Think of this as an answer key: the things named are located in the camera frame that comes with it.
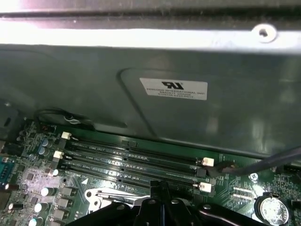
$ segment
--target white retention clip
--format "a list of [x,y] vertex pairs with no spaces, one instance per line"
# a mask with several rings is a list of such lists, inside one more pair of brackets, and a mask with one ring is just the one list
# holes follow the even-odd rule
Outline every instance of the white retention clip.
[[71,136],[72,136],[71,133],[63,132],[62,135],[61,135],[61,138],[66,139],[66,140],[70,140]]
[[199,189],[202,192],[208,192],[208,193],[210,193],[211,192],[211,188],[212,188],[212,184],[205,183],[205,182],[199,183]]
[[63,155],[64,155],[63,152],[55,151],[55,153],[53,154],[53,158],[62,159]]
[[202,165],[203,166],[214,166],[214,159],[212,159],[212,158],[204,158],[203,160],[202,160]]

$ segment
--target black cable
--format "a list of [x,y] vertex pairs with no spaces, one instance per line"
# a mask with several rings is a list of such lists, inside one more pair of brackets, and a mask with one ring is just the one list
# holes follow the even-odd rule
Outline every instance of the black cable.
[[246,167],[234,168],[234,167],[225,167],[222,169],[222,173],[229,173],[236,176],[249,175],[251,173],[256,173],[259,171],[267,170],[272,167],[282,166],[297,159],[301,158],[301,146],[289,149],[272,155],[264,160],[261,160],[257,163],[251,164]]
[[63,109],[60,108],[50,108],[50,109],[40,109],[37,110],[34,114],[33,114],[33,119],[34,122],[36,124],[37,127],[37,132],[41,133],[41,124],[40,124],[40,116],[44,115],[44,114],[55,114],[55,115],[61,115],[65,118],[65,120],[69,119],[75,119],[77,121],[79,121],[79,123],[83,123],[84,125],[88,126],[89,129],[94,129],[93,125],[87,125],[86,123],[84,123],[83,121],[87,120],[87,118],[80,116],[80,115],[75,115],[72,114],[68,111],[65,111]]

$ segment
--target electrolytic capacitor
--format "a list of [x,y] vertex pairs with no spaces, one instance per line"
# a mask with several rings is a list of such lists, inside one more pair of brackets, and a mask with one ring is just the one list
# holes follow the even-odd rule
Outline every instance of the electrolytic capacitor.
[[48,208],[49,208],[49,204],[46,203],[46,202],[37,203],[37,204],[34,206],[34,211],[35,211],[36,213],[40,213],[40,212],[47,211]]
[[25,137],[25,136],[27,136],[27,132],[22,130],[22,131],[19,132],[19,135],[22,136],[22,137]]
[[47,140],[47,139],[44,139],[44,140],[43,140],[43,143],[42,143],[42,146],[43,146],[43,147],[46,147],[46,148],[51,148],[52,142],[49,141],[49,140]]
[[33,218],[29,221],[28,226],[41,226],[43,221],[43,218]]
[[12,185],[12,184],[5,185],[5,190],[8,190],[8,191],[17,191],[19,189],[20,189],[20,185]]
[[16,139],[17,142],[23,142],[25,141],[24,137],[17,137]]
[[58,169],[55,169],[52,173],[52,175],[54,177],[58,177],[58,176],[61,176],[63,174],[63,172],[61,170],[58,170]]
[[8,210],[22,210],[24,208],[23,203],[11,203],[8,206]]
[[44,187],[41,190],[41,195],[42,196],[52,196],[55,194],[55,189],[53,187]]
[[39,154],[40,154],[40,155],[46,156],[46,155],[49,154],[49,150],[48,150],[47,148],[45,148],[45,147],[41,147],[41,148],[39,149]]

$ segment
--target ul logo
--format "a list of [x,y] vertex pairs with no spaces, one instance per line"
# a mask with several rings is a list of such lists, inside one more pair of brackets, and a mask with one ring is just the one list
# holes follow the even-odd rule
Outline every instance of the ul logo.
[[178,82],[168,82],[168,81],[163,81],[163,85],[167,86],[169,89],[184,89],[182,85]]

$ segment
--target green circuit board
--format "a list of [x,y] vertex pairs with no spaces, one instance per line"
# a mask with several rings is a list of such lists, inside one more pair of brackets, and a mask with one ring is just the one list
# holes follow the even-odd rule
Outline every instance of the green circuit board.
[[[0,210],[0,225],[27,226],[37,217],[43,218],[42,225],[52,225],[58,221],[55,215],[60,209],[58,201],[65,198],[58,191],[64,187],[71,187],[76,193],[68,197],[72,205],[64,208],[68,214],[59,219],[62,226],[88,213],[86,190],[108,187],[143,196],[149,194],[152,180],[166,180],[173,197],[185,198],[192,205],[213,202],[254,219],[257,219],[255,200],[264,192],[278,194],[288,206],[291,200],[301,198],[298,178],[288,172],[278,173],[275,168],[243,177],[196,175],[198,159],[210,158],[215,163],[234,161],[239,167],[259,159],[50,124],[43,125],[44,132],[39,134],[33,122],[28,122],[24,130],[22,156],[6,159],[12,171],[5,180],[20,188],[11,192],[6,207]],[[60,148],[63,132],[71,133],[76,139],[67,140],[64,148]],[[45,139],[52,145],[41,155],[39,150]],[[61,174],[54,177],[51,163],[58,150],[72,160],[62,160]],[[200,182],[210,184],[210,192],[192,186]],[[55,194],[41,196],[44,187],[55,188]],[[49,203],[49,208],[36,213],[34,206],[38,202]],[[24,208],[11,211],[9,203],[23,203]],[[291,210],[290,216],[287,225],[301,225],[300,210]]]

